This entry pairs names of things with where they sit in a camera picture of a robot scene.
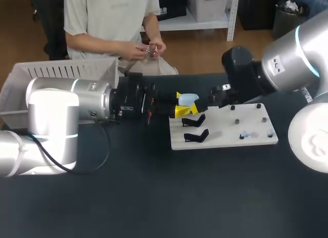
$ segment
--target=black chair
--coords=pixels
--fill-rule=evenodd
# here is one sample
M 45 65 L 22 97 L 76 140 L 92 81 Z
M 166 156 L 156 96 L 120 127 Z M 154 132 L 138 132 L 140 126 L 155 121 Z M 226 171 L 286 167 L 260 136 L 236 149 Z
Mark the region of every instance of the black chair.
M 33 19 L 39 20 L 47 36 L 44 52 L 50 60 L 67 58 L 64 31 L 64 0 L 29 0 L 35 9 Z

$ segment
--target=dark table surface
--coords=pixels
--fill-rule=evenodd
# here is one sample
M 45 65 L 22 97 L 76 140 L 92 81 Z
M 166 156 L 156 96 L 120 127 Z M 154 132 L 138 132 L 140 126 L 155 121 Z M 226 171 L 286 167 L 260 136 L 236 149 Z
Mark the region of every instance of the dark table surface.
M 156 79 L 158 90 L 201 96 L 225 82 Z M 294 92 L 260 102 L 277 145 L 175 152 L 168 120 L 147 131 L 129 121 L 108 128 L 111 156 L 92 176 L 0 179 L 0 237 L 326 237 L 328 175 L 299 162 L 287 139 L 305 99 Z M 77 167 L 99 163 L 106 147 L 95 125 L 81 126 Z

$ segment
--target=wooden floor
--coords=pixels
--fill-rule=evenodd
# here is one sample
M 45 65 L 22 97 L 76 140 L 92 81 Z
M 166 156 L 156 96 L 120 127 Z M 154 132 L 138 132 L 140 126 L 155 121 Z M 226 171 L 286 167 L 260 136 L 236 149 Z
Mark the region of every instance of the wooden floor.
M 47 60 L 46 38 L 31 14 L 27 0 L 0 0 L 0 87 L 15 63 Z M 164 58 L 181 74 L 222 72 L 221 56 L 229 48 L 245 46 L 260 59 L 272 41 L 270 31 L 243 31 L 239 23 L 234 41 L 227 42 L 226 35 L 226 30 L 164 32 Z

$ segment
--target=hand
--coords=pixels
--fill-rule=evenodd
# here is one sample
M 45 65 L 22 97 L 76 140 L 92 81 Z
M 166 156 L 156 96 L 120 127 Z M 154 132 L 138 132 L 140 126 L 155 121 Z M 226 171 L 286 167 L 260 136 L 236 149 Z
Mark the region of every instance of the hand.
M 148 47 L 147 45 L 120 41 L 117 46 L 117 54 L 124 60 L 144 60 L 147 56 L 147 53 L 145 52 Z
M 156 45 L 157 46 L 157 52 L 154 55 L 154 58 L 158 58 L 159 56 L 161 56 L 164 51 L 166 50 L 166 45 L 164 44 L 164 42 L 162 41 L 162 39 L 159 38 L 155 38 L 153 40 L 151 40 L 149 42 L 150 45 Z

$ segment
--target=plastic crate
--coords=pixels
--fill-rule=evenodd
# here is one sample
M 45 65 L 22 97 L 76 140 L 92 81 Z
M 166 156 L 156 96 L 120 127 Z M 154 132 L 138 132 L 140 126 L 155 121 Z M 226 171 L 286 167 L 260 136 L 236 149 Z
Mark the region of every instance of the plastic crate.
M 222 20 L 228 0 L 188 0 L 188 8 L 197 22 Z
M 118 84 L 117 58 L 60 60 L 18 63 L 9 74 L 0 93 L 0 117 L 11 128 L 28 127 L 25 93 L 37 77 L 105 80 L 114 88 Z

